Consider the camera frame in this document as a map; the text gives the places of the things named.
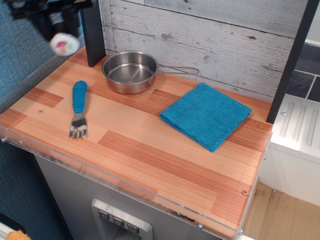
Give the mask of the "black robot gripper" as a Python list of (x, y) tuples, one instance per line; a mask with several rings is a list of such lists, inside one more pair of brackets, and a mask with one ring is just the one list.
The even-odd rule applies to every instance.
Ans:
[(80, 23), (77, 12), (94, 6), (93, 0), (5, 0), (4, 2), (9, 6), (14, 20), (28, 18), (47, 42), (50, 42), (55, 34), (49, 15), (61, 12), (62, 32), (78, 38)]

